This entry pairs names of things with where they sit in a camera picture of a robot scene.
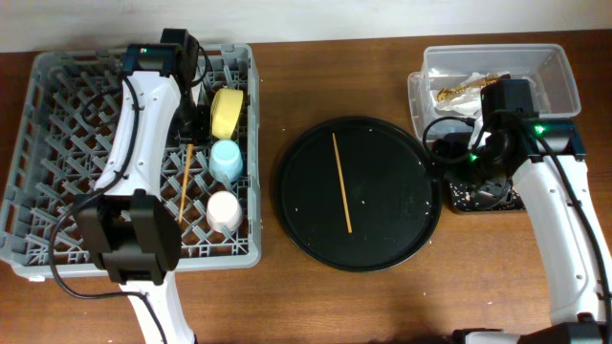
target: chopstick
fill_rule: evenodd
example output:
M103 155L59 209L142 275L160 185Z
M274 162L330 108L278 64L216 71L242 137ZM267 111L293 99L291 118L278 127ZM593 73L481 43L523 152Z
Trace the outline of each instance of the chopstick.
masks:
M185 194L187 193L187 181L189 180L189 166L191 165L191 154L193 143L187 145L187 156L185 157L185 174L183 175L183 192L181 193L181 209L179 210L179 223L183 221L183 209L185 208Z
M342 190L342 201L344 202L344 216L346 217L346 226L348 232L353 232L351 226L351 217L348 214L348 203L346 202L346 191L344 190L344 178L342 177L342 166L340 165L340 155L338 153L338 144L336 143L336 133L332 133L332 139L334 139L334 151L336 152L336 165L338 166L338 175L340 177L340 189Z

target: black bracket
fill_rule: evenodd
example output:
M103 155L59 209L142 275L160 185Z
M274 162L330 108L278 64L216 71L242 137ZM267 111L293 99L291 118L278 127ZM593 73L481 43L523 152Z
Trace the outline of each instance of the black bracket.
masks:
M181 92L168 136L173 142L207 143L210 141L210 108L197 105L191 96L193 78L198 68L200 44L185 29L164 29L160 43L130 44L123 56L121 72L159 72L173 76Z
M123 211L131 222L120 217ZM106 269L113 282L152 281L159 286L179 263L181 229L160 200L144 190L131 197L102 196L75 220L96 268Z

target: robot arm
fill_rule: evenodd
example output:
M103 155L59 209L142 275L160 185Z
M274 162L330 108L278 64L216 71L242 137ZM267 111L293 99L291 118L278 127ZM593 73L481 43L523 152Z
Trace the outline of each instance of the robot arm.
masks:
M96 267L106 269L123 291L146 296L152 310L139 297L128 297L147 343L162 339L152 314L167 343L195 341L173 272L181 254L181 229L161 202L160 172L168 137L182 142L209 139L208 108L196 105L202 83L193 81L200 78L199 50L186 30L169 29L164 30L160 44L128 47L122 65L120 121L96 182L96 189L105 192L88 200L75 216ZM134 127L132 97L138 98L138 127ZM120 219L124 213L130 222Z
M591 203L586 163L570 155L558 158L579 195L610 276L610 251ZM605 321L603 303L609 301L601 299L597 260L576 213L576 205L569 201L551 158L544 157L542 162L523 162L514 173L513 181L529 213L544 263L551 298L552 324L576 322L579 321L579 314L587 313L595 321Z
M501 80L484 88L481 98L481 130L491 132L486 143L437 159L447 161L447 176L462 183L512 178L534 227L553 327L528 335L456 331L453 336L469 344L601 342L611 321L606 284L612 259L591 203L578 130L568 119L539 118L525 80ZM457 148L450 140L436 143L437 151Z

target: clear plastic container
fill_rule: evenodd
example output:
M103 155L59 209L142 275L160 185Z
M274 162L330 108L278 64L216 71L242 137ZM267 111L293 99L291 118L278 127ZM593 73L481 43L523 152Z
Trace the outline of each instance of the clear plastic container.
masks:
M430 91L452 88L472 73L509 72L526 78L532 86L534 107L543 118L568 118L580 112L578 88L565 51L556 44L507 44L429 47L423 68L408 77L408 101L414 134L420 140L425 128L443 116L463 116L435 108ZM457 121L436 124L427 141L448 133L472 129Z

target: dish rack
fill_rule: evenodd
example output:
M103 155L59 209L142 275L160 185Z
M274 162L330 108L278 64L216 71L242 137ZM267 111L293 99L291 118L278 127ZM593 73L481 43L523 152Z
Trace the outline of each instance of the dish rack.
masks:
M245 44L206 45L212 71L207 72L199 103L211 104L216 91L228 87L245 93L232 139L241 149L242 176L222 184L208 173L211 145L195 146L189 168L177 271L249 268L261 257L261 192L258 167L259 75L251 48ZM106 164L116 125L97 130L90 121L107 121L120 114L120 93L105 96L87 112L93 95L120 87L118 75L124 50L50 52L36 57L0 210L0 259L17 275L33 281L51 277L49 236L58 217L75 195L90 193ZM198 60L200 70L205 60ZM186 147L164 151L161 195L165 208L179 216ZM206 221L209 196L232 192L244 211L244 221L232 234L210 228ZM123 219L129 221L127 214ZM57 236L55 257L63 277L106 275L91 263L74 219Z

